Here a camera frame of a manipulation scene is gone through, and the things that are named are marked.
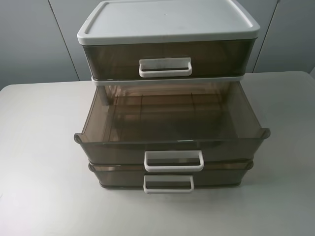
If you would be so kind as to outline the middle smoky brown drawer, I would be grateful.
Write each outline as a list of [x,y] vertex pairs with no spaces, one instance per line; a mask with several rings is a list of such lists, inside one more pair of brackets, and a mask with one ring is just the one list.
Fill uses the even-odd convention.
[[98,86],[78,143],[93,164],[143,164],[148,151],[253,159],[270,136],[239,82]]

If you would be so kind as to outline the smoky brown drawer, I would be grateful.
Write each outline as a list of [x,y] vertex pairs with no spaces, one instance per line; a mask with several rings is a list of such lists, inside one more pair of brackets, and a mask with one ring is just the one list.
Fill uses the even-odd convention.
[[93,164],[143,164],[148,151],[253,159],[270,136],[239,82],[98,86],[78,143]]
[[143,80],[140,71],[187,70],[189,78],[244,75],[253,39],[84,46],[98,81]]
[[200,172],[149,173],[143,165],[88,164],[106,189],[142,189],[149,194],[190,193],[195,189],[240,185],[253,161],[206,163]]

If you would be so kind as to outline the top smoky brown drawer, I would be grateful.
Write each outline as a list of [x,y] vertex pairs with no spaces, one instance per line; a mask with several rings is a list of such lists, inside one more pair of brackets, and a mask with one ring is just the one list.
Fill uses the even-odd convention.
[[187,70],[189,78],[244,75],[253,39],[84,46],[98,81],[143,80],[140,71]]

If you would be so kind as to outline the bottom smoky brown drawer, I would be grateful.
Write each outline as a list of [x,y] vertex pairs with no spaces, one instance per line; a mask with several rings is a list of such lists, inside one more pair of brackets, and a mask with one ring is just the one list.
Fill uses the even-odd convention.
[[149,173],[143,165],[88,164],[106,189],[142,189],[149,194],[190,193],[195,189],[240,185],[253,161],[206,163],[200,172]]

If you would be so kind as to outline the white drawer cabinet frame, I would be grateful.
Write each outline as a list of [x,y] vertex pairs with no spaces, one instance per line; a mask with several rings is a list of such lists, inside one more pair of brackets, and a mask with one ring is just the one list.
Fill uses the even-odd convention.
[[[84,46],[245,40],[258,37],[259,24],[235,0],[103,1],[77,33]],[[187,70],[140,71],[143,80],[98,81],[98,86],[168,85],[239,81],[238,77],[189,78]]]

